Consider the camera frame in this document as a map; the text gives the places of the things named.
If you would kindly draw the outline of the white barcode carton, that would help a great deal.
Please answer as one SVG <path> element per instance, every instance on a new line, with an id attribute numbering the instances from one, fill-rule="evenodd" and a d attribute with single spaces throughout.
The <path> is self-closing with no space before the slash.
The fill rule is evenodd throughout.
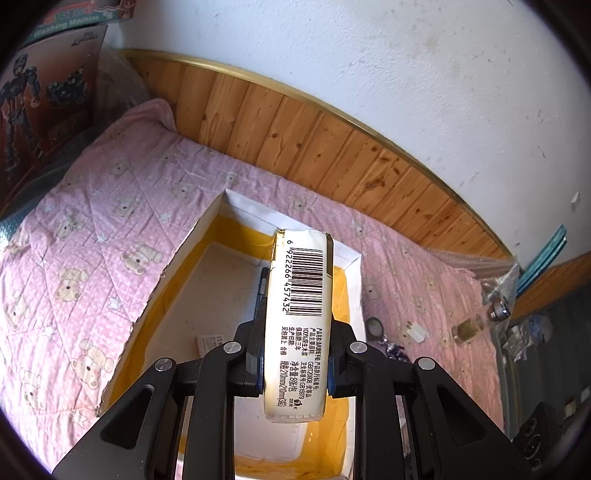
<path id="1" fill-rule="evenodd" d="M 332 325 L 332 237 L 274 235 L 263 345 L 263 409 L 273 423 L 321 420 Z"/>

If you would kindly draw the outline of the teal board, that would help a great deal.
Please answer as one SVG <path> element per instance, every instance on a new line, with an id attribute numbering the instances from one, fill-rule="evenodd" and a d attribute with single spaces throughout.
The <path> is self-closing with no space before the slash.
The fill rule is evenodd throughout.
<path id="1" fill-rule="evenodd" d="M 567 244 L 567 228 L 560 225 L 548 243 L 532 260 L 517 282 L 516 298 L 519 299 L 556 260 Z"/>

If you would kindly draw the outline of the clear glass jar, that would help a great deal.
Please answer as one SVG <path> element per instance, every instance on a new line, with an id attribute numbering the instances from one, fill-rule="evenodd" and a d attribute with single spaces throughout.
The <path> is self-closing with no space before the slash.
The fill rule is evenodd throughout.
<path id="1" fill-rule="evenodd" d="M 479 336 L 511 315 L 509 302 L 505 297 L 496 297 L 491 303 L 481 306 L 471 316 L 452 327 L 452 337 L 457 345 Z"/>

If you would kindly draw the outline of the white cardboard box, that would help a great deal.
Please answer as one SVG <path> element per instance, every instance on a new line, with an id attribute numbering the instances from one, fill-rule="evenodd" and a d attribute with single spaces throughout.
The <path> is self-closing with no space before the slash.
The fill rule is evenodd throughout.
<path id="1" fill-rule="evenodd" d="M 162 272 L 135 322 L 100 409 L 107 410 L 157 359 L 200 358 L 197 335 L 231 341 L 253 319 L 260 272 L 276 230 L 308 224 L 229 190 L 204 210 Z M 235 401 L 235 473 L 257 479 L 345 479 L 353 464 L 355 402 L 329 398 L 318 422 L 266 420 L 263 398 Z"/>

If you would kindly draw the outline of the black marker pen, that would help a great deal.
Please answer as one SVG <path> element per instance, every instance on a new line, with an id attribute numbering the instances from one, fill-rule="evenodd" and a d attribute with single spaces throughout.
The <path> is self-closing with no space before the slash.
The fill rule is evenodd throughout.
<path id="1" fill-rule="evenodd" d="M 263 321 L 266 319 L 267 290 L 269 289 L 270 268 L 263 267 L 260 272 L 259 289 L 256 295 L 256 309 L 254 310 L 254 320 Z"/>

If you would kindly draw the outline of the red white small box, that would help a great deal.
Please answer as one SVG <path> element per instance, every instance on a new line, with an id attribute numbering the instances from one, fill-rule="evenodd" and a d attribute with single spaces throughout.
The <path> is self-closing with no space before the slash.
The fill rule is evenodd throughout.
<path id="1" fill-rule="evenodd" d="M 211 352 L 224 343 L 224 337 L 221 334 L 197 335 L 197 350 L 200 358 Z"/>

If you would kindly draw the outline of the robot toy box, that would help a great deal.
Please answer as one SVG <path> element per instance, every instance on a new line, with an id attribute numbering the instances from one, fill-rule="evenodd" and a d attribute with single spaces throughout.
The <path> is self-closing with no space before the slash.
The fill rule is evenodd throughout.
<path id="1" fill-rule="evenodd" d="M 105 32 L 96 25 L 40 40 L 2 73 L 2 204 L 89 124 Z"/>

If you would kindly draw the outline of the washing machine toy box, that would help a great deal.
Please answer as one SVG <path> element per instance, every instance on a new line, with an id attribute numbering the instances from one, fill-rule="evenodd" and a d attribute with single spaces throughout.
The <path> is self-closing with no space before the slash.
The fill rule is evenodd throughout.
<path id="1" fill-rule="evenodd" d="M 28 46 L 64 31 L 131 19 L 136 0 L 59 1 L 25 39 Z"/>

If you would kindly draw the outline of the white charger plug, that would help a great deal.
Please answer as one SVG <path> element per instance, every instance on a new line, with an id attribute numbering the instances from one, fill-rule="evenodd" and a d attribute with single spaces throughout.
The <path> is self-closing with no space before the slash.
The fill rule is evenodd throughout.
<path id="1" fill-rule="evenodd" d="M 407 322 L 403 328 L 405 338 L 415 343 L 423 343 L 429 336 L 429 333 L 417 322 Z"/>

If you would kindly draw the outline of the green tape roll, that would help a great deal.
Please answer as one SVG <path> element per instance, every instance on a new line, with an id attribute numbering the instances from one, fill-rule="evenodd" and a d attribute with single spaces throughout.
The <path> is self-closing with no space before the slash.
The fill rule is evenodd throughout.
<path id="1" fill-rule="evenodd" d="M 385 329 L 381 320 L 377 317 L 369 317 L 366 320 L 367 338 L 372 342 L 383 342 L 385 338 Z"/>

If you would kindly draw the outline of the pink bear quilt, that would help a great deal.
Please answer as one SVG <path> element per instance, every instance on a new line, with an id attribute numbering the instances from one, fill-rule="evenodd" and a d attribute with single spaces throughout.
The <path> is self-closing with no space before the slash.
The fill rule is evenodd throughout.
<path id="1" fill-rule="evenodd" d="M 386 225 L 180 136 L 160 99 L 127 111 L 1 243 L 1 410 L 45 468 L 93 426 L 162 272 L 224 191 L 335 241 L 332 311 L 356 334 L 380 318 L 411 357 L 438 361 L 496 423 L 492 342 L 451 328 L 483 302 L 474 274 Z M 428 333 L 405 338 L 407 322 Z"/>

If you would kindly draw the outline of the clear plastic bag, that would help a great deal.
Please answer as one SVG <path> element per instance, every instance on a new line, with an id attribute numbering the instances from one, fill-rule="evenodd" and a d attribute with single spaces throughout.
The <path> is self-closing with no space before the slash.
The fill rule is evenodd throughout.
<path id="1" fill-rule="evenodd" d="M 553 325 L 546 313 L 528 314 L 513 319 L 516 312 L 519 267 L 493 268 L 492 273 L 481 280 L 483 304 L 492 308 L 491 321 L 485 332 L 497 341 L 507 360 L 525 361 L 528 351 L 548 343 L 553 335 Z"/>

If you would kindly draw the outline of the purple silver action figure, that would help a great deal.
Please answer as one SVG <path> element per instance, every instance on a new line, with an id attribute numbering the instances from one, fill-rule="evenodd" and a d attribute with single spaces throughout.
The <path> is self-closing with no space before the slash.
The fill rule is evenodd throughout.
<path id="1" fill-rule="evenodd" d="M 406 353 L 405 347 L 396 343 L 388 342 L 385 347 L 386 356 L 389 359 L 410 363 L 411 360 Z"/>

